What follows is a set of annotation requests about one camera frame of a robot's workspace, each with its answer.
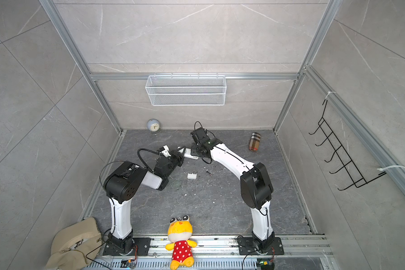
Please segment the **white remote control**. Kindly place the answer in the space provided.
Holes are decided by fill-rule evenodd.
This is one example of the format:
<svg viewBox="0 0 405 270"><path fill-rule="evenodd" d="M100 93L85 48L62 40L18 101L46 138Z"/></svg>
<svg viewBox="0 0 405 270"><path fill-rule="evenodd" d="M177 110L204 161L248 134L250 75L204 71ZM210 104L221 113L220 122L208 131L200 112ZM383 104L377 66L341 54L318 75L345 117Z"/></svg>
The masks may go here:
<svg viewBox="0 0 405 270"><path fill-rule="evenodd" d="M184 156L185 158L189 158L189 159L193 159L193 160L199 159L198 156L194 156L191 154L191 149L189 149L188 147L186 148L186 152L184 154L185 154L185 156Z"/></svg>

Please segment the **white battery cover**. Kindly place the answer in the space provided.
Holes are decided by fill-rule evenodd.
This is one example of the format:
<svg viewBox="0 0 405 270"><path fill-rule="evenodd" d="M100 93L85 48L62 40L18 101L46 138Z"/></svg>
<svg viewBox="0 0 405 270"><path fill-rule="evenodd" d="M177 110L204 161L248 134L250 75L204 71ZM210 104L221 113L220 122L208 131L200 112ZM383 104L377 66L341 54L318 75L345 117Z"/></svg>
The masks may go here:
<svg viewBox="0 0 405 270"><path fill-rule="evenodd" d="M197 173L188 173L187 174L187 179L188 180L195 180L197 179L198 174Z"/></svg>

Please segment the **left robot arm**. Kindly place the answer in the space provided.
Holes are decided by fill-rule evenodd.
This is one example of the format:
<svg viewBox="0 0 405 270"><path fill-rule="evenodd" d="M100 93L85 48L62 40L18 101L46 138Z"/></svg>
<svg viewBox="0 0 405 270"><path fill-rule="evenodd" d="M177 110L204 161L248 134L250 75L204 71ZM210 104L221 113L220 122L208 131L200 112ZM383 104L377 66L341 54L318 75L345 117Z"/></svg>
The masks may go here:
<svg viewBox="0 0 405 270"><path fill-rule="evenodd" d="M157 156L154 168L150 168L141 156L141 152L148 152ZM169 176L176 167L182 166L186 147L182 146L171 150L163 146L156 151L145 148L137 150L137 156L142 166L123 161L106 180L102 187L106 192L111 206L111 230L108 240L121 254L131 252L133 241L133 228L131 225L131 200L141 185L154 190L162 191L169 183Z"/></svg>

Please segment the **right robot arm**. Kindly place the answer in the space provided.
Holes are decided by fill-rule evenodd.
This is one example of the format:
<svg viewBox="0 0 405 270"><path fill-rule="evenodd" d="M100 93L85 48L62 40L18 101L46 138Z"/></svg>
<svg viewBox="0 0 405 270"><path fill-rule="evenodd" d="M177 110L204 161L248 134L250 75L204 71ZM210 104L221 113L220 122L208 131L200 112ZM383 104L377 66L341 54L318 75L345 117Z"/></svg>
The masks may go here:
<svg viewBox="0 0 405 270"><path fill-rule="evenodd" d="M241 197L252 213L253 245L258 252L266 253L275 240L275 233L270 218L273 185L265 165L240 157L217 137L209 137L203 127L194 129L191 136L194 155L220 163L240 180Z"/></svg>

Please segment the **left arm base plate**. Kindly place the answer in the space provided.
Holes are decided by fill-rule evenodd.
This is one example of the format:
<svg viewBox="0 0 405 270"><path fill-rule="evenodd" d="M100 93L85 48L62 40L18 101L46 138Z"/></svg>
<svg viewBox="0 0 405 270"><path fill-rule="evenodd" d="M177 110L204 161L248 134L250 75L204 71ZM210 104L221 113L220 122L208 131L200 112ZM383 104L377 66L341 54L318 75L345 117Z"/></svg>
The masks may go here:
<svg viewBox="0 0 405 270"><path fill-rule="evenodd" d="M131 256L137 253L138 256L147 256L151 244L151 238L138 237L120 240L112 237L106 242L102 255Z"/></svg>

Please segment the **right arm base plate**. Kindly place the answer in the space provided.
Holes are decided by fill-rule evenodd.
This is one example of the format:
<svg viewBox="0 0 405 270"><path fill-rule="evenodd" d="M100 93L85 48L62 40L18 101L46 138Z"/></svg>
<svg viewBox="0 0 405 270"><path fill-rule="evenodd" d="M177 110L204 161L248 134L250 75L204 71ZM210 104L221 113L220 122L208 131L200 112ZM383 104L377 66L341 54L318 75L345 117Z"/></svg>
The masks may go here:
<svg viewBox="0 0 405 270"><path fill-rule="evenodd" d="M284 247L279 237L271 237L260 241L258 238L242 237L236 238L240 255L284 255Z"/></svg>

